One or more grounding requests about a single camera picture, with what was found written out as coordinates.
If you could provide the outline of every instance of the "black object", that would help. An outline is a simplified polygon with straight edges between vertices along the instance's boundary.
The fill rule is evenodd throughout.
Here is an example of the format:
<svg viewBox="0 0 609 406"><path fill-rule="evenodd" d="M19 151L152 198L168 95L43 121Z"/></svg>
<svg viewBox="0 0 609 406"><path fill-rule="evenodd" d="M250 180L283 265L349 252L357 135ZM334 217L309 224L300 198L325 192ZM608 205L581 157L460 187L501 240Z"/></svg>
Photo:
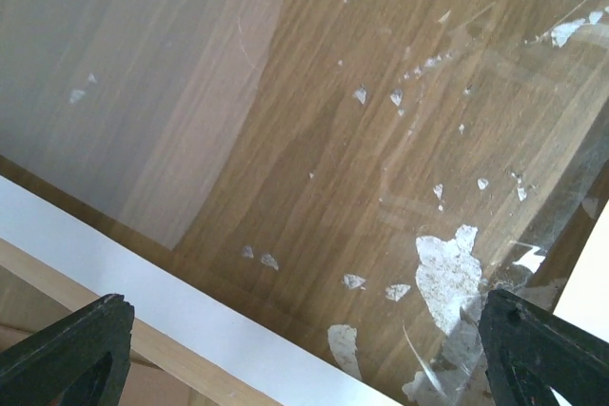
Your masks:
<svg viewBox="0 0 609 406"><path fill-rule="evenodd" d="M609 344L505 290L482 310L486 376L497 406L609 405Z"/></svg>
<svg viewBox="0 0 609 406"><path fill-rule="evenodd" d="M106 295L10 347L0 354L0 405L117 405L132 325L133 307Z"/></svg>

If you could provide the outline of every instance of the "wooden table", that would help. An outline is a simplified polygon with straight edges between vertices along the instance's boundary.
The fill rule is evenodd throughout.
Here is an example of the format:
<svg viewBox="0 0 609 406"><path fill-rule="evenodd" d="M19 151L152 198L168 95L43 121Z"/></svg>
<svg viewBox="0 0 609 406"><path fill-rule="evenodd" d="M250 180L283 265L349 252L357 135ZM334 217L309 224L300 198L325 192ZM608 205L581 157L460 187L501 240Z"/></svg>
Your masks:
<svg viewBox="0 0 609 406"><path fill-rule="evenodd" d="M0 172L329 362L356 329L343 368L406 402L403 327L465 382L480 297L526 285L607 161L608 25L609 0L0 0Z"/></svg>

